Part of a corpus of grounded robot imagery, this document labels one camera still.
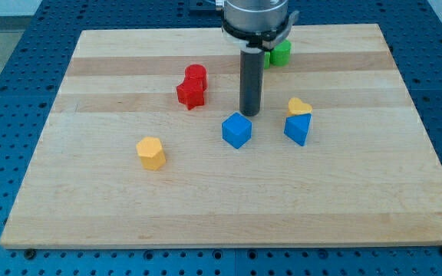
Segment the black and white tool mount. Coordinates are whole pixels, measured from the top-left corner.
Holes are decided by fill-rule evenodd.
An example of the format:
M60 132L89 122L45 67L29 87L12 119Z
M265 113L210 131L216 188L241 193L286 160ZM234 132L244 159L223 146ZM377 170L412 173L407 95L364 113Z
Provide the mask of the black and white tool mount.
M272 11L236 11L223 15L222 31L242 51L271 51L289 36L299 16L299 11L282 15Z

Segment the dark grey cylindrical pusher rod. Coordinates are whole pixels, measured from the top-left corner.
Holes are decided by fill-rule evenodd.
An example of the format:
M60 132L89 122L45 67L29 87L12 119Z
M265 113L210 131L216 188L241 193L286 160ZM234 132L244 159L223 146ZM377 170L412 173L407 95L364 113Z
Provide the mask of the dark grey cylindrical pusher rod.
M254 117L260 111L265 53L240 52L239 111Z

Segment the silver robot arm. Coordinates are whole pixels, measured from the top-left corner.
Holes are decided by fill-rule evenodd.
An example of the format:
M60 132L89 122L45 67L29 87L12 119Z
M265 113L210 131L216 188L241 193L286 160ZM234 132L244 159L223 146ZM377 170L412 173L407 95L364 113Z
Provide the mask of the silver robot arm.
M300 12L288 0L216 0L222 32L240 49L239 111L248 117L261 108L266 53L281 44Z

